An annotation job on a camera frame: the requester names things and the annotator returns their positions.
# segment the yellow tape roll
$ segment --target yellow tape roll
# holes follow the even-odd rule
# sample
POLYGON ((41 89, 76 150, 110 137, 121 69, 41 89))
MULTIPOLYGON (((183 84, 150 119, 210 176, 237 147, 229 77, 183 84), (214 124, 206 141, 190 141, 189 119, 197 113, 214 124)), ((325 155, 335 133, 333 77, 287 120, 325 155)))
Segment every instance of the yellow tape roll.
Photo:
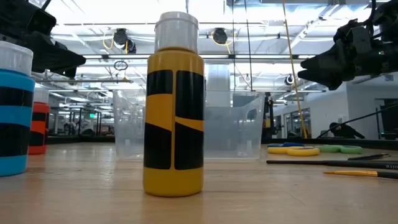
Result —
POLYGON ((288 149, 287 154, 290 156, 317 156, 319 149, 314 147, 304 147, 303 149, 288 149))
POLYGON ((303 146, 291 146, 291 147, 268 147, 268 153, 271 154, 286 154, 288 149, 303 149, 303 146))

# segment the green tape roll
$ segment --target green tape roll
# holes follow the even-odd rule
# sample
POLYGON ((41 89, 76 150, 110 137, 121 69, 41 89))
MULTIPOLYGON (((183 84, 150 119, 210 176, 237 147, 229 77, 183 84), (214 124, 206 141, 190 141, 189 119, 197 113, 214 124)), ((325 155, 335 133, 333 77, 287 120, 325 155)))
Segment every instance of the green tape roll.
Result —
POLYGON ((317 146, 321 152, 340 152, 340 147, 331 145, 317 146))
POLYGON ((363 148, 359 146, 341 146, 340 152, 345 154, 362 154, 363 148))

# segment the paintbrush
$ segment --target paintbrush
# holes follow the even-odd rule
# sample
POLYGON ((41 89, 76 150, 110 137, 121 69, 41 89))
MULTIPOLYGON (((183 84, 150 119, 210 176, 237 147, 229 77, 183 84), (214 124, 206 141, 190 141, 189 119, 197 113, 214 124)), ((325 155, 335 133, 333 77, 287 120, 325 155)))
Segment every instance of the paintbrush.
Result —
POLYGON ((398 170, 396 161, 267 161, 268 164, 303 164, 303 165, 323 165, 337 167, 362 167, 372 169, 392 169, 398 170))
POLYGON ((367 170, 326 171, 324 172, 324 174, 337 174, 337 175, 348 175, 348 176, 357 176, 357 177, 383 177, 390 179, 398 179, 398 173, 367 171, 367 170))

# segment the yellow pole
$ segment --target yellow pole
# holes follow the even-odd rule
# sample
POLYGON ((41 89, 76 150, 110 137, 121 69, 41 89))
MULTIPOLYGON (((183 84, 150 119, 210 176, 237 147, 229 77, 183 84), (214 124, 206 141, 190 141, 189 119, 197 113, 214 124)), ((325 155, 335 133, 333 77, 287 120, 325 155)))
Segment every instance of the yellow pole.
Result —
POLYGON ((297 91, 297 81, 296 81, 296 74, 294 72, 294 64, 293 64, 293 53, 292 53, 292 46, 290 44, 290 35, 289 35, 289 26, 287 25, 287 18, 286 18, 286 0, 282 0, 283 7, 284 7, 284 15, 285 15, 285 25, 286 25, 286 35, 287 35, 287 43, 289 45, 289 54, 290 54, 290 62, 292 64, 292 73, 293 73, 293 80, 294 80, 294 88, 296 90, 296 100, 297 100, 297 106, 298 106, 298 113, 300 115, 300 120, 301 120, 301 127, 304 132, 304 138, 307 138, 307 130, 304 125, 304 119, 303 119, 303 113, 301 112, 301 105, 300 105, 300 99, 299 99, 299 92, 297 91))

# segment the person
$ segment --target person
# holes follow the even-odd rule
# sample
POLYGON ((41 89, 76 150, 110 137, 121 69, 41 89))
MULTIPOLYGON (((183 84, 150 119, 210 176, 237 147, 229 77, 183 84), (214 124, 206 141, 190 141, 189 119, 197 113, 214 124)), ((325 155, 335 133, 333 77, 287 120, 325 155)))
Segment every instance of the person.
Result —
MULTIPOLYGON (((332 128, 336 126, 338 123, 333 122, 329 125, 329 128, 332 128)), ((348 126, 347 124, 342 124, 336 128, 333 128, 330 130, 335 137, 341 137, 341 138, 350 138, 350 139, 355 139, 356 137, 359 137, 360 139, 364 139, 365 136, 363 136, 361 133, 357 132, 355 129, 352 127, 348 126)))

